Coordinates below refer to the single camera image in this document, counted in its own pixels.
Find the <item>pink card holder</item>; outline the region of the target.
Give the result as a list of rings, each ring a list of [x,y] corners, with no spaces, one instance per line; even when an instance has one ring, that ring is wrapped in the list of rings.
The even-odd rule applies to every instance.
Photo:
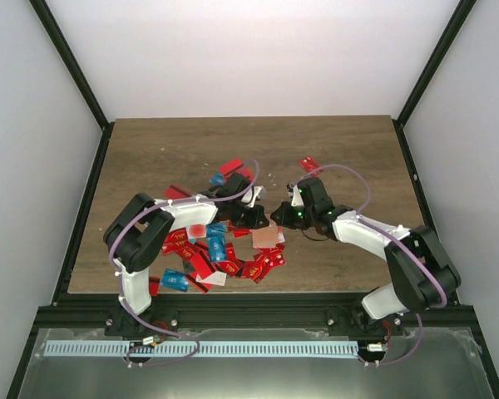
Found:
[[[254,229],[251,232],[252,247],[254,249],[274,248],[279,243],[277,226],[268,226],[262,229]]]

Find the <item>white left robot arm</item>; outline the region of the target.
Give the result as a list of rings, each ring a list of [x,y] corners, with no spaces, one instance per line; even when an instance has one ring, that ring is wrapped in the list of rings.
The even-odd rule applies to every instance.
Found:
[[[234,226],[261,229],[269,225],[258,202],[266,189],[240,173],[222,186],[180,199],[153,199],[135,195],[103,235],[109,261],[120,281],[119,302],[127,311],[125,327],[136,336],[153,326],[149,293],[149,267],[160,254],[169,234],[194,225],[230,221]]]

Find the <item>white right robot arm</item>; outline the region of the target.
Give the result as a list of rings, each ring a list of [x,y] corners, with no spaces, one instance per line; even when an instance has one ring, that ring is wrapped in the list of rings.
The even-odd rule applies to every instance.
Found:
[[[353,325],[364,335],[376,332],[393,313],[443,308],[462,279],[437,234],[420,225],[409,229],[363,217],[359,211],[336,205],[317,177],[289,187],[290,200],[271,214],[287,229],[318,234],[359,247],[387,263],[391,283],[374,289],[353,312]]]

